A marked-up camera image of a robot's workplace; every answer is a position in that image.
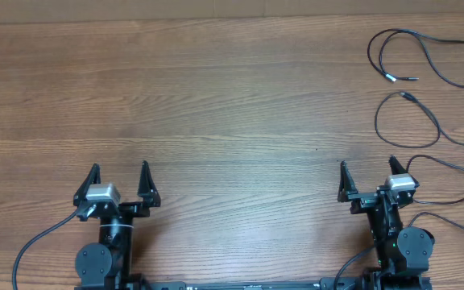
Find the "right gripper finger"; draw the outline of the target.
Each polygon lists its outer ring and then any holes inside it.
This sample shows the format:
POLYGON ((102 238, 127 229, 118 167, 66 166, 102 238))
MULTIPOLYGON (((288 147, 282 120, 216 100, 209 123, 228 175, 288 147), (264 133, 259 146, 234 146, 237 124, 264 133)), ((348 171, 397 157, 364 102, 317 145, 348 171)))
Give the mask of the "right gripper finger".
POLYGON ((352 175, 350 174, 347 163, 343 160, 340 163, 340 183, 338 188, 338 202, 351 201, 358 195, 352 175))
POLYGON ((390 166, 392 175, 408 174, 408 170, 402 166, 402 164, 394 155, 390 156, 388 164, 390 166))

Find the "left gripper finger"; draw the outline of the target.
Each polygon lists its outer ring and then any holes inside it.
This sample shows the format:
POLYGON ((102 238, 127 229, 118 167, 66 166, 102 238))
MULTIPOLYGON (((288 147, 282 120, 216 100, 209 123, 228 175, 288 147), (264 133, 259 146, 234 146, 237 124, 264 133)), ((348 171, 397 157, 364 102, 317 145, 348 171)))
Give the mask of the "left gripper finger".
POLYGON ((161 198, 146 160, 142 162, 137 195, 143 199, 144 205, 148 208, 160 207, 161 205, 161 198))
POLYGON ((92 184, 100 184, 101 183, 101 175, 100 175, 100 166, 98 164, 93 164, 91 167, 89 174, 82 182, 81 186, 75 192, 73 196, 73 205, 79 206, 80 203, 86 198, 86 195, 89 191, 89 187, 92 184))

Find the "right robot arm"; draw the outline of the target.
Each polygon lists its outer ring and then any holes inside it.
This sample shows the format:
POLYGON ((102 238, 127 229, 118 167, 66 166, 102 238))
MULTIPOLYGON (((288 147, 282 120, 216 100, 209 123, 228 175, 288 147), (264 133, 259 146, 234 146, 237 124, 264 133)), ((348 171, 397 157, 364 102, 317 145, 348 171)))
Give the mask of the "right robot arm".
POLYGON ((399 209, 413 203, 418 181, 395 156, 388 160, 391 175, 373 193, 360 193, 347 163, 340 163, 338 201, 349 202, 352 214, 366 214, 373 245, 346 262, 333 280, 334 289, 430 289, 429 269, 435 238, 424 229, 403 225, 399 209), (358 278, 343 279, 342 273, 356 260, 376 251, 378 267, 366 269, 358 278))

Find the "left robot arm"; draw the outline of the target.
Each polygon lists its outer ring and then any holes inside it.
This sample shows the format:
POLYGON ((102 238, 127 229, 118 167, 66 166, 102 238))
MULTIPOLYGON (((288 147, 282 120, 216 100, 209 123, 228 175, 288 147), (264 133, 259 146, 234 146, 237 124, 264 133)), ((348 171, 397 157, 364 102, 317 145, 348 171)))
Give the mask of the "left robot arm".
POLYGON ((98 241, 83 246, 75 258, 78 289, 149 289, 144 275, 131 272, 133 221, 149 217, 150 208, 161 205, 147 161, 142 162, 137 195, 138 201, 122 202, 115 184, 102 183, 98 164, 74 194, 76 217, 100 222, 98 241))

